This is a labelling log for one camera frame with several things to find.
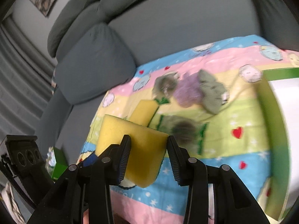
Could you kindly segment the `yellow sponge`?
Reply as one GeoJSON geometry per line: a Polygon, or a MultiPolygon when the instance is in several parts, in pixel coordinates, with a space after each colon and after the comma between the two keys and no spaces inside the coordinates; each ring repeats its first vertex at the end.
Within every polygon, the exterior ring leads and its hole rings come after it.
{"type": "Polygon", "coordinates": [[[120,144],[124,135],[131,138],[125,178],[138,187],[146,188],[158,176],[166,152],[168,134],[112,115],[105,115],[95,154],[99,156],[111,144],[120,144]]]}
{"type": "Polygon", "coordinates": [[[129,117],[129,121],[148,127],[158,108],[159,104],[155,100],[140,100],[129,117]]]}

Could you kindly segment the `purple fluffy scrubber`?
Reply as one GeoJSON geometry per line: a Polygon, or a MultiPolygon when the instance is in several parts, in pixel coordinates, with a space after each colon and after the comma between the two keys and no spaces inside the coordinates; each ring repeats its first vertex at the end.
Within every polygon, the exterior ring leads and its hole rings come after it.
{"type": "Polygon", "coordinates": [[[182,80],[178,81],[173,97],[178,105],[183,108],[201,104],[203,96],[200,89],[198,73],[185,73],[182,80]]]}

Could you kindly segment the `grey green knitted cloth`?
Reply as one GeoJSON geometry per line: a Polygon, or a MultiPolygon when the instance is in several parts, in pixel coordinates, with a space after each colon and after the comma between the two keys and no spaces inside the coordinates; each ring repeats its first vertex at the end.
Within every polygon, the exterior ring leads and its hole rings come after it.
{"type": "Polygon", "coordinates": [[[211,114],[218,114],[221,106],[228,102],[229,94],[226,87],[217,81],[214,75],[203,69],[198,72],[198,80],[203,108],[211,114]]]}

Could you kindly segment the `bagged steel wool scrubber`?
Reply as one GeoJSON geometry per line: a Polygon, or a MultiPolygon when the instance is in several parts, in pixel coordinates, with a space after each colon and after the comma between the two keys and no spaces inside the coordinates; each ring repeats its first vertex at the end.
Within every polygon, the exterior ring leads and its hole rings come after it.
{"type": "Polygon", "coordinates": [[[208,122],[198,122],[177,115],[161,115],[157,130],[174,136],[179,147],[189,154],[201,155],[208,122]]]}
{"type": "Polygon", "coordinates": [[[176,71],[165,73],[156,78],[152,88],[152,96],[159,105],[170,103],[170,98],[176,90],[179,78],[180,74],[176,71]]]}

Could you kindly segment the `colourful cartoon bedsheet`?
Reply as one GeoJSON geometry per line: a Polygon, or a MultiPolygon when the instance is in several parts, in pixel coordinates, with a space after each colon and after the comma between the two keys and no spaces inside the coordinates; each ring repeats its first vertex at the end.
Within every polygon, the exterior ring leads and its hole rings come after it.
{"type": "Polygon", "coordinates": [[[262,208],[270,196],[271,155],[255,87],[267,69],[298,66],[298,50],[264,38],[229,38],[142,66],[107,92],[91,122],[79,160],[98,143],[105,115],[129,119],[148,112],[147,126],[174,135],[189,154],[212,166],[230,165],[262,208]]]}

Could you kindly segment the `green white box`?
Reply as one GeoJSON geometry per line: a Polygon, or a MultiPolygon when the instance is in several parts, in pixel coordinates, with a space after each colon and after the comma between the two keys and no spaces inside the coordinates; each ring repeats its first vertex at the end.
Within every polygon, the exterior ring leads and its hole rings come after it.
{"type": "Polygon", "coordinates": [[[271,151],[266,214],[282,220],[298,197],[298,68],[264,70],[256,91],[271,151]]]}

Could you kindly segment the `grey throw pillow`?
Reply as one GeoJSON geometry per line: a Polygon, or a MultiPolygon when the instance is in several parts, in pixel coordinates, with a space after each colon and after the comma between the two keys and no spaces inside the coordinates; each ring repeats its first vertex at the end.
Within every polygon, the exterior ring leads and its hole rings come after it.
{"type": "Polygon", "coordinates": [[[105,23],[94,25],[59,62],[55,80],[72,104],[89,101],[130,81],[136,72],[132,54],[105,23]]]}

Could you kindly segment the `grey curtain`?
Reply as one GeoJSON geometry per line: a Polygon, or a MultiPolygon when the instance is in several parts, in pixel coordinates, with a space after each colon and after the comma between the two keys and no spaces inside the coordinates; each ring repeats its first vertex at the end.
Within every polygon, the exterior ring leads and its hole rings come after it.
{"type": "Polygon", "coordinates": [[[1,138],[32,135],[51,93],[54,65],[11,17],[1,22],[1,138]]]}

